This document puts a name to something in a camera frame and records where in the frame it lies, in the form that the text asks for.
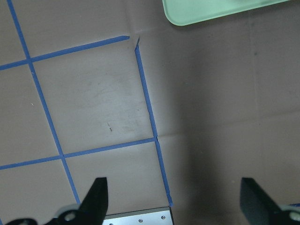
metal plate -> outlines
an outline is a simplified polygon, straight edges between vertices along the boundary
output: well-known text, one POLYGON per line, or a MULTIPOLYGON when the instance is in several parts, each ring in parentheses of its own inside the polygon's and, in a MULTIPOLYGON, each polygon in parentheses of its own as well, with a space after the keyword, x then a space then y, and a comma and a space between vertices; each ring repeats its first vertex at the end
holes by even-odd
POLYGON ((106 216, 103 225, 173 225, 169 207, 106 216))

mint green tray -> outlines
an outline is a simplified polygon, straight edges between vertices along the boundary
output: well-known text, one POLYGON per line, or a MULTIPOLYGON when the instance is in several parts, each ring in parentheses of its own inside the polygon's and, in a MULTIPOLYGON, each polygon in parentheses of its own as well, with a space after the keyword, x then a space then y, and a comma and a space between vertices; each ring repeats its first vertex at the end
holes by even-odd
POLYGON ((163 0, 165 15, 184 26, 288 0, 163 0))

gray floor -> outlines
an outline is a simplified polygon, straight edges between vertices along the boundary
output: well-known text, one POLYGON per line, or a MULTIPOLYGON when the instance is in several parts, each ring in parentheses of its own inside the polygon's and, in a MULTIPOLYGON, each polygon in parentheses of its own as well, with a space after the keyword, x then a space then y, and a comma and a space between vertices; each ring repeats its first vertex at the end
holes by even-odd
MULTIPOLYGON (((300 1, 170 24, 160 0, 13 0, 63 154, 153 137, 140 53, 175 224, 247 224, 242 176, 279 204, 300 203, 300 1)), ((0 0, 0 66, 26 59, 0 0)), ((48 221, 75 203, 28 65, 0 71, 0 219, 48 221), (47 162, 25 165, 41 158, 47 162)), ((79 199, 109 182, 109 214, 169 204, 154 142, 66 159, 79 199)))

blue tape line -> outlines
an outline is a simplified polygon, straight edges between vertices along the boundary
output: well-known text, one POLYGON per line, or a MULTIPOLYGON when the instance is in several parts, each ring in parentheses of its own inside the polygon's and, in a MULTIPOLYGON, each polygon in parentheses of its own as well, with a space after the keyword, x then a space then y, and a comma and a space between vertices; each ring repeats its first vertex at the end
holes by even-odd
POLYGON ((65 158, 70 158, 70 157, 82 156, 82 155, 87 155, 87 154, 91 154, 91 153, 107 151, 107 150, 112 150, 112 149, 119 149, 119 148, 124 148, 124 147, 132 146, 132 145, 144 144, 144 143, 149 143, 149 142, 154 142, 154 141, 155 141, 154 138, 147 138, 147 139, 142 139, 142 140, 134 141, 134 142, 127 142, 127 143, 115 144, 115 145, 110 145, 110 146, 91 149, 91 150, 68 153, 68 154, 65 154, 64 156, 65 156, 65 158))
POLYGON ((22 66, 27 63, 28 63, 28 60, 21 60, 21 61, 17 61, 17 62, 8 63, 8 64, 0 66, 0 70, 5 70, 5 69, 13 68, 13 67, 22 66))
POLYGON ((103 40, 103 41, 97 41, 97 42, 86 44, 86 45, 81 45, 81 46, 77 46, 77 47, 60 50, 57 52, 52 52, 52 53, 45 54, 45 55, 36 56, 36 57, 31 58, 31 60, 32 60, 32 62, 41 61, 41 60, 53 58, 53 57, 60 56, 60 55, 75 53, 75 52, 86 50, 86 49, 96 48, 96 47, 109 45, 109 44, 120 42, 120 41, 125 41, 125 40, 128 40, 129 38, 130 38, 129 36, 114 37, 114 38, 103 40))
POLYGON ((62 161, 62 164, 64 165, 64 168, 65 168, 65 171, 66 171, 66 174, 67 174, 67 178, 68 178, 68 180, 69 180, 69 183, 70 183, 72 192, 73 192, 73 194, 74 194, 76 203, 77 203, 77 204, 80 204, 79 196, 78 196, 77 190, 76 190, 76 188, 75 188, 75 184, 74 184, 74 182, 73 182, 73 179, 72 179, 72 176, 71 176, 69 167, 68 167, 68 165, 67 165, 66 159, 63 157, 63 158, 61 159, 61 161, 62 161))
POLYGON ((297 204, 290 204, 291 206, 294 206, 294 207, 300 207, 300 203, 297 203, 297 204))
POLYGON ((66 172, 66 174, 67 174, 67 177, 68 177, 70 186, 71 186, 71 188, 72 188, 72 191, 73 191, 73 194, 74 194, 74 198, 76 199, 76 202, 77 202, 77 203, 80 203, 79 197, 78 197, 78 193, 77 193, 76 188, 75 188, 75 186, 74 186, 73 179, 72 179, 72 177, 71 177, 71 174, 70 174, 68 165, 67 165, 67 163, 66 163, 66 160, 65 160, 65 158, 64 158, 64 155, 63 155, 63 152, 62 152, 62 149, 61 149, 61 146, 60 146, 60 142, 59 142, 59 140, 58 140, 56 131, 55 131, 55 129, 54 129, 54 125, 53 125, 53 122, 52 122, 52 119, 51 119, 51 116, 50 116, 50 113, 49 113, 49 110, 48 110, 48 107, 47 107, 47 104, 46 104, 46 101, 45 101, 45 98, 44 98, 44 95, 43 95, 43 92, 42 92, 42 89, 41 89, 41 86, 40 86, 40 84, 39 84, 39 81, 38 81, 38 77, 37 77, 36 71, 35 71, 35 69, 34 69, 34 67, 33 67, 33 63, 32 63, 32 61, 31 61, 30 54, 29 54, 27 45, 26 45, 26 43, 25 43, 25 39, 24 39, 22 30, 21 30, 21 26, 20 26, 20 24, 19 24, 18 18, 17 18, 16 13, 15 13, 15 8, 14 8, 13 3, 12 3, 11 0, 7 0, 7 4, 8 4, 8 7, 9 7, 9 10, 10 10, 10 13, 11 13, 11 15, 12 15, 12 18, 13 18, 13 20, 14 20, 15 28, 17 29, 17 33, 18 33, 18 35, 19 35, 19 39, 20 39, 20 41, 21 41, 21 45, 22 45, 22 48, 23 48, 23 50, 24 50, 24 54, 25 54, 26 59, 27 59, 27 61, 28 61, 28 65, 29 65, 29 68, 30 68, 30 71, 31 71, 31 74, 32 74, 32 78, 33 78, 33 80, 34 80, 34 83, 35 83, 36 88, 37 88, 38 95, 39 95, 40 100, 41 100, 41 102, 42 102, 42 106, 43 106, 44 112, 45 112, 45 114, 46 114, 46 117, 47 117, 47 120, 48 120, 50 129, 51 129, 51 132, 52 132, 52 135, 53 135, 53 138, 54 138, 54 141, 55 141, 57 150, 58 150, 59 155, 60 155, 60 158, 61 158, 61 160, 62 160, 62 164, 63 164, 63 166, 64 166, 64 168, 65 168, 65 172, 66 172))
POLYGON ((163 162, 163 156, 162 156, 162 153, 161 153, 160 144, 158 142, 158 132, 157 132, 155 121, 154 121, 154 115, 153 115, 153 111, 152 111, 150 96, 149 96, 149 93, 148 93, 145 73, 144 73, 144 69, 143 69, 142 58, 141 58, 140 49, 139 49, 139 40, 137 41, 137 44, 136 44, 136 47, 135 47, 135 56, 136 56, 136 62, 137 62, 137 65, 138 65, 140 77, 141 77, 142 89, 143 89, 143 92, 144 92, 146 105, 147 105, 147 109, 148 109, 148 112, 149 112, 152 132, 153 132, 153 136, 154 136, 154 139, 155 139, 155 146, 156 146, 156 150, 157 150, 157 156, 158 156, 160 171, 161 171, 164 186, 165 186, 165 192, 166 192, 166 195, 167 195, 167 198, 168 198, 168 201, 169 201, 169 205, 173 206, 173 201, 172 201, 172 198, 171 198, 171 195, 170 195, 170 189, 169 189, 169 185, 168 185, 167 175, 165 173, 165 166, 164 166, 164 162, 163 162))
POLYGON ((15 23, 15 28, 17 29, 17 32, 18 32, 18 35, 19 35, 19 39, 20 39, 20 41, 21 41, 21 45, 22 45, 24 54, 25 54, 25 56, 26 56, 26 59, 29 60, 29 59, 30 59, 29 51, 28 51, 28 48, 27 48, 27 46, 26 46, 25 39, 24 39, 23 33, 22 33, 22 31, 21 31, 21 26, 20 26, 20 24, 19 24, 17 15, 16 15, 16 13, 15 13, 15 8, 14 8, 13 3, 12 3, 11 0, 7 0, 7 4, 8 4, 8 7, 9 7, 11 16, 13 17, 13 20, 14 20, 14 23, 15 23))
POLYGON ((10 169, 14 167, 20 167, 24 165, 32 165, 32 164, 37 164, 37 163, 44 163, 44 162, 49 162, 53 160, 61 159, 61 156, 52 156, 52 157, 47 157, 47 158, 39 158, 39 159, 34 159, 26 162, 21 162, 21 163, 13 163, 13 164, 8 164, 8 165, 1 165, 0 170, 5 170, 5 169, 10 169))

bolt hole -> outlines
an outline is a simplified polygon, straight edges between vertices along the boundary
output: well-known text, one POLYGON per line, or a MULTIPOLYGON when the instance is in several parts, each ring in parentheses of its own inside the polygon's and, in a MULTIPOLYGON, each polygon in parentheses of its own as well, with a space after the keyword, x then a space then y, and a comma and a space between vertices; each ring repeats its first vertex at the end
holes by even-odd
POLYGON ((65 215, 65 220, 71 221, 71 220, 75 219, 75 217, 76 217, 76 214, 74 212, 70 212, 67 215, 65 215))
POLYGON ((25 219, 19 225, 29 225, 29 222, 25 219))

